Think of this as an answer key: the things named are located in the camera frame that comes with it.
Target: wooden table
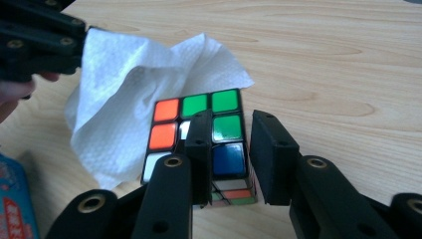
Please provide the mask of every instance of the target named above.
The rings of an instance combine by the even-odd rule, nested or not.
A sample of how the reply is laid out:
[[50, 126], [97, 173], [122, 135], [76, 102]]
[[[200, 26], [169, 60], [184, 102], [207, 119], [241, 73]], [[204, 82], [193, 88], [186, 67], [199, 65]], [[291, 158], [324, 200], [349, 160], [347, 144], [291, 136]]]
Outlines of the wooden table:
[[[253, 109], [271, 113], [302, 154], [333, 161], [362, 194], [388, 204], [398, 192], [422, 193], [422, 5], [78, 0], [65, 12], [166, 46], [207, 33], [256, 82], [242, 93], [248, 134]], [[75, 196], [98, 187], [70, 148], [63, 114], [79, 78], [37, 79], [33, 97], [0, 124], [1, 151], [28, 170], [43, 237]], [[295, 238], [288, 212], [261, 195], [253, 205], [195, 210], [193, 237]]]

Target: rubik's cube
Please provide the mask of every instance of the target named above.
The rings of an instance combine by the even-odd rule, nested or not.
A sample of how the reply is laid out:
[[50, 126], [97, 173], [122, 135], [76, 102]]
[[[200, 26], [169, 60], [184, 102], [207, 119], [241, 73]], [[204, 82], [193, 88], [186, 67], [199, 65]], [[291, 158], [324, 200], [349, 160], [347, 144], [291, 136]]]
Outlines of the rubik's cube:
[[242, 101], [238, 89], [157, 102], [142, 183], [149, 181], [155, 163], [162, 156], [174, 152], [178, 142], [186, 139], [191, 118], [208, 109], [213, 113], [212, 204], [255, 203], [255, 182], [248, 157]]

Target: hand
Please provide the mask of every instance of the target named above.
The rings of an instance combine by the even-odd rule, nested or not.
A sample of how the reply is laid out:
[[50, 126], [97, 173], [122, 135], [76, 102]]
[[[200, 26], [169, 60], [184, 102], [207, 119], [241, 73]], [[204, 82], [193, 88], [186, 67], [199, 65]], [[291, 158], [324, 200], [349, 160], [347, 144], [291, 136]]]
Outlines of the hand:
[[[50, 82], [56, 82], [59, 79], [59, 74], [56, 73], [40, 73], [40, 76]], [[14, 83], [0, 80], [0, 122], [18, 107], [19, 99], [31, 95], [34, 90], [34, 81]]]

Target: paper towel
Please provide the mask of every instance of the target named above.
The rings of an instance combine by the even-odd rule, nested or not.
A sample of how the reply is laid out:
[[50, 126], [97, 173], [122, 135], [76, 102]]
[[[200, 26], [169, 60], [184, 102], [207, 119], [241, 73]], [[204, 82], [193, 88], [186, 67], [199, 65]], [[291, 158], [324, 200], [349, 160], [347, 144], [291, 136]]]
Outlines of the paper towel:
[[169, 49], [92, 28], [81, 82], [65, 109], [72, 148], [100, 187], [112, 189], [140, 176], [156, 101], [253, 84], [227, 48], [205, 34]]

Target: crumpled tissue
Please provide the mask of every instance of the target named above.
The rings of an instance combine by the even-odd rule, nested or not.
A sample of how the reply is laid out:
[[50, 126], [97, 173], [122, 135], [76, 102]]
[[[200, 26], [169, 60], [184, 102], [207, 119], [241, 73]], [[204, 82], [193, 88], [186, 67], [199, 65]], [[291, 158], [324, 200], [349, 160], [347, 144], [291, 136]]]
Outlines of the crumpled tissue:
[[142, 172], [154, 103], [254, 84], [226, 47], [205, 34], [172, 48], [90, 29], [82, 77], [65, 116], [71, 146], [101, 188]]

